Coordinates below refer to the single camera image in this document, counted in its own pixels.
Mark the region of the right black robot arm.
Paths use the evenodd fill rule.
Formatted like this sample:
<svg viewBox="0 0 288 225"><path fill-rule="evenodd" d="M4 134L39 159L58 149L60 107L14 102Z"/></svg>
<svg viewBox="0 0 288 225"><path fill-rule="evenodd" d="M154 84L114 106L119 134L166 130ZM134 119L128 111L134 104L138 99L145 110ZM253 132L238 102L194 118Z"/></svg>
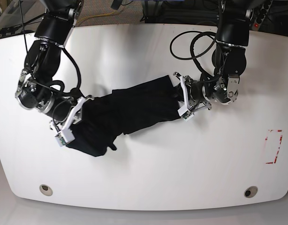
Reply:
<svg viewBox="0 0 288 225"><path fill-rule="evenodd" d="M15 98L22 108L37 109L52 118L52 124L58 126L66 121L77 100L83 96L80 91L80 69L65 45L84 1L44 0L42 3L46 10L35 32L35 41L27 50ZM63 81L53 79L59 69L62 53L76 69L77 85L70 92L65 92Z"/></svg>

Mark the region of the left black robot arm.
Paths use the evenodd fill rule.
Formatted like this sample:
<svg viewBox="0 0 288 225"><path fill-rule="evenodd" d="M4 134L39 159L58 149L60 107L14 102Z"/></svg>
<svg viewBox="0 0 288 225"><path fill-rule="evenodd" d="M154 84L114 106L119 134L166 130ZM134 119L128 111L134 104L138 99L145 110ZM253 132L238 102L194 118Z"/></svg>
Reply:
<svg viewBox="0 0 288 225"><path fill-rule="evenodd" d="M218 10L217 31L197 31L190 43L191 56L187 60L194 62L201 73L200 78L194 80L174 72L180 81L176 88L183 103L178 113L185 120L191 119L199 110L211 110L213 102L223 105L233 103L239 94L240 76L247 66L245 52L249 43L252 10L241 0L219 0ZM198 62L198 58L205 55L210 47L200 54L194 53L195 43L202 37L211 38L210 47L216 47L212 54L212 75Z"/></svg>

